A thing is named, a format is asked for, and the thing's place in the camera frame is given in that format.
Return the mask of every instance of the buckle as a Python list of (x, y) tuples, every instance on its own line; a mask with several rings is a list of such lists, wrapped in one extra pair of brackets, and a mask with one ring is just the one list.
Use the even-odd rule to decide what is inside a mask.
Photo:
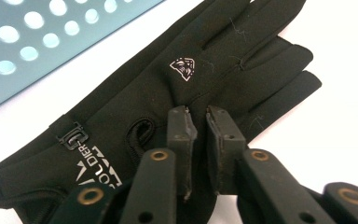
[(89, 139), (89, 135), (84, 132), (83, 127), (78, 122), (75, 122), (75, 126), (73, 130), (63, 137), (57, 136), (59, 142), (71, 151), (80, 147), (82, 143)]

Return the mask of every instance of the white logo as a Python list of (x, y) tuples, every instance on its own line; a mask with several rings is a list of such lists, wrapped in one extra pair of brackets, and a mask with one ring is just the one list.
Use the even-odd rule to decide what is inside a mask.
[(170, 64), (170, 67), (176, 70), (185, 81), (188, 81), (194, 74), (196, 64), (190, 58), (179, 58)]
[(115, 169), (109, 164), (100, 149), (97, 147), (89, 149), (86, 145), (83, 145), (77, 150), (84, 158), (83, 161), (77, 163), (77, 166), (81, 168), (76, 179), (78, 185), (100, 182), (115, 189), (122, 184)]

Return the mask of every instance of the perforated panel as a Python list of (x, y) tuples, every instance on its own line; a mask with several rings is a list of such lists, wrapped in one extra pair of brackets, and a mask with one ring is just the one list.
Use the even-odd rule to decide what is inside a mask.
[(0, 103), (161, 1), (0, 0)]

